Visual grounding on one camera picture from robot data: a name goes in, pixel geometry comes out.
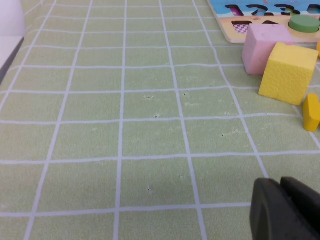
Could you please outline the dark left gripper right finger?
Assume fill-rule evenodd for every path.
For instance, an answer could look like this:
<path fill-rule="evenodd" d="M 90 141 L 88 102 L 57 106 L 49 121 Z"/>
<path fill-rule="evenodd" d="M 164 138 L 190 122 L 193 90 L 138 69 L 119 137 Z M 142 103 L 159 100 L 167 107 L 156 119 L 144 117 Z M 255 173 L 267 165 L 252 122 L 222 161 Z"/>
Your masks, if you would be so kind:
<path fill-rule="evenodd" d="M 319 240 L 320 194 L 294 177 L 282 177 L 280 186 L 293 203 L 293 209 L 296 210 L 299 219 L 307 229 L 307 233 L 314 240 Z M 305 240 L 311 240 L 311 236 L 306 236 Z"/>

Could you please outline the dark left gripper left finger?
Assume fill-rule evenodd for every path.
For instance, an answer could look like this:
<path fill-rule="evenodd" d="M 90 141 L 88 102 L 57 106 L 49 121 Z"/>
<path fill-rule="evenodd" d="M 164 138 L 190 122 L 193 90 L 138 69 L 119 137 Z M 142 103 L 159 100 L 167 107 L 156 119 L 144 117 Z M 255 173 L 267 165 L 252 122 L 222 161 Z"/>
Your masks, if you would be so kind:
<path fill-rule="evenodd" d="M 305 240 L 311 236 L 280 183 L 270 178 L 254 181 L 249 216 L 254 240 Z"/>

